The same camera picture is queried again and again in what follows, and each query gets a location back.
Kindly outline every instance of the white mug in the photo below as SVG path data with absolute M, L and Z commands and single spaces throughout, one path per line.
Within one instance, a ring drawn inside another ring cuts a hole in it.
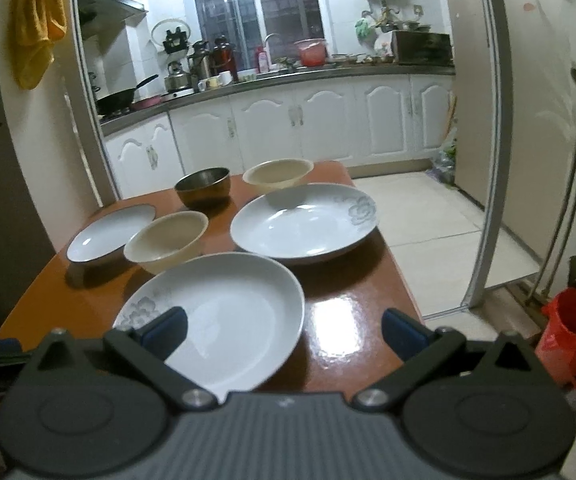
M 226 72 L 220 72 L 217 77 L 219 78 L 220 86 L 226 86 L 232 83 L 232 74 L 229 70 L 226 70 Z
M 215 88 L 219 88 L 221 86 L 221 82 L 219 81 L 218 76 L 209 77 L 207 79 L 202 79 L 197 83 L 197 88 L 199 92 L 205 92 L 206 90 L 214 90 Z

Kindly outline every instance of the red plastic bag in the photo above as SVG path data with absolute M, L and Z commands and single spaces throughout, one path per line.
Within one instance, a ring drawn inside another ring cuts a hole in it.
M 542 311 L 549 322 L 536 355 L 557 384 L 576 388 L 576 288 L 566 288 Z

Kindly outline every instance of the glossy table surface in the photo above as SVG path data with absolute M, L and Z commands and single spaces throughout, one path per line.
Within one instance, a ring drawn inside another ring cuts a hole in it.
M 317 163 L 308 180 L 352 185 L 338 162 Z M 235 248 L 229 224 L 255 193 L 237 175 L 231 179 L 230 196 L 220 210 L 206 212 L 210 225 L 203 237 L 205 253 Z M 120 200 L 90 221 L 138 203 L 155 206 L 157 217 L 184 209 L 176 192 L 165 190 Z M 306 296 L 304 331 L 296 350 L 262 390 L 342 391 L 350 397 L 401 365 L 383 343 L 381 315 L 395 307 L 418 316 L 378 230 L 334 260 L 292 270 Z M 0 338 L 18 338 L 24 349 L 32 349 L 54 327 L 66 328 L 78 338 L 99 337 L 110 329 L 124 302 L 150 278 L 125 261 L 81 269 L 68 262 L 64 249 L 19 300 L 2 325 Z

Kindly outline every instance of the window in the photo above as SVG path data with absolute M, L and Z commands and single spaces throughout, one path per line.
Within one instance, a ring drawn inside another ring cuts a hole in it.
M 255 67 L 255 48 L 268 34 L 271 59 L 298 57 L 294 42 L 322 38 L 318 0 L 195 0 L 204 40 L 220 34 L 235 46 L 237 68 Z

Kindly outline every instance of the tile floor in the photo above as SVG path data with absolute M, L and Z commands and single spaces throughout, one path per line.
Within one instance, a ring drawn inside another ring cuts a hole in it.
M 484 213 L 458 190 L 425 173 L 357 178 L 377 204 L 379 229 L 421 315 L 459 306 L 472 275 Z M 487 286 L 519 280 L 538 264 L 507 233 L 496 246 Z
M 358 178 L 354 184 L 376 202 L 379 228 L 421 315 L 433 316 L 458 306 L 474 266 L 484 221 L 481 209 L 424 173 Z M 487 285 L 519 280 L 537 271 L 532 257 L 510 235 L 501 233 Z M 501 330 L 519 330 L 524 336 L 536 333 L 530 323 L 504 288 L 488 291 L 481 307 L 426 322 L 432 329 L 453 326 L 481 340 L 493 340 Z M 562 474 L 576 480 L 576 441 Z

